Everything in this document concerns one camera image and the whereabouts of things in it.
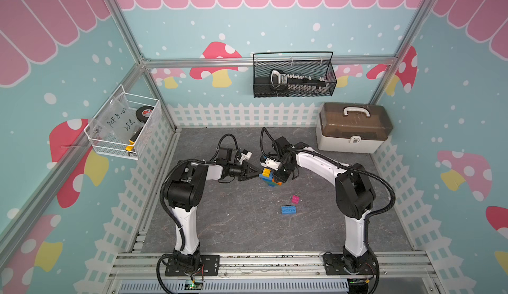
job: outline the ventilation grille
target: ventilation grille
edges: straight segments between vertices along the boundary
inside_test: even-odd
[[[346,279],[290,279],[290,280],[205,280],[201,291],[185,291],[185,280],[166,280],[170,291],[185,293],[322,293],[347,292]],[[156,280],[124,280],[118,294],[164,293]]]

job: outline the tape roll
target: tape roll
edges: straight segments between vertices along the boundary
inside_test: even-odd
[[[152,106],[140,107],[139,109],[136,110],[136,118],[140,122],[146,123],[146,121],[148,121],[148,118],[150,117],[152,112],[153,112]]]

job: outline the mushroom decal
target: mushroom decal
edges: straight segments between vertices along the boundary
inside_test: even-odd
[[[208,45],[200,58],[242,58],[242,56],[228,44],[212,42]],[[196,80],[200,80],[212,75],[212,85],[216,88],[225,88],[231,86],[232,83],[228,76],[228,70],[247,71],[247,67],[192,68],[190,70],[190,76]]]
[[[59,124],[51,131],[49,134],[49,147],[52,162],[48,163],[48,168],[53,167],[63,157],[67,148],[73,144],[74,140],[83,131],[86,123],[86,119],[69,120]],[[108,158],[99,156],[90,147],[56,194],[60,207],[68,208],[78,200],[84,175],[89,176],[92,183],[98,186],[104,179],[108,168]]]
[[[487,207],[485,216],[490,225],[508,239],[508,209],[496,206]]]
[[[450,169],[450,171],[441,174],[441,179],[449,189],[457,191],[460,185],[467,182],[477,201],[481,202],[489,195],[492,187],[492,171],[489,162],[483,156],[439,151],[437,159],[439,162],[436,163],[436,166],[444,165]]]
[[[44,240],[60,220],[60,215],[44,215],[39,218],[1,273],[3,294],[25,294],[30,287],[35,266],[45,272],[53,269],[62,253],[63,243],[48,243]]]
[[[155,79],[157,86],[162,86],[164,81],[164,87],[166,89],[174,89],[178,87],[174,77],[186,78],[187,75],[180,68],[160,68],[150,70],[153,78]]]
[[[505,273],[508,275],[508,252],[496,251],[494,252],[497,262],[503,268]]]
[[[355,76],[357,78],[363,76],[363,68],[360,65],[338,65],[334,68],[335,76],[337,77],[336,88],[347,86],[347,78]]]
[[[388,66],[385,64],[379,64],[367,73],[367,78],[378,79],[381,78],[386,71]],[[416,49],[411,46],[407,51],[406,56],[400,63],[399,68],[395,72],[395,75],[390,79],[388,86],[386,87],[386,94],[394,96],[395,87],[397,82],[402,82],[404,91],[410,92],[413,88],[416,80],[416,72],[418,70],[418,56],[416,55]]]

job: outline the white wire basket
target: white wire basket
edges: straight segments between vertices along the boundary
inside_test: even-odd
[[[113,134],[109,134],[105,138],[101,138],[92,131],[90,124],[86,125],[84,132],[92,147],[97,154],[117,156],[129,159],[139,159],[139,156],[143,153],[146,144],[152,137],[154,128],[160,123],[162,119],[162,109],[159,100],[144,97],[136,94],[126,93],[123,85],[119,85],[113,95],[106,101],[98,112],[93,116],[94,119],[98,119],[101,114],[104,113],[106,104],[113,98],[116,97],[120,102],[126,101],[128,104],[127,110],[131,110],[136,115],[136,110],[143,106],[152,106],[153,111],[146,121],[143,129],[138,135],[138,138],[132,143],[124,143]],[[134,148],[131,151],[126,150],[127,147]]]

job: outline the black wire basket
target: black wire basket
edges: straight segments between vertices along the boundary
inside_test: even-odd
[[[254,98],[332,96],[337,79],[333,52],[270,52],[252,55]]]

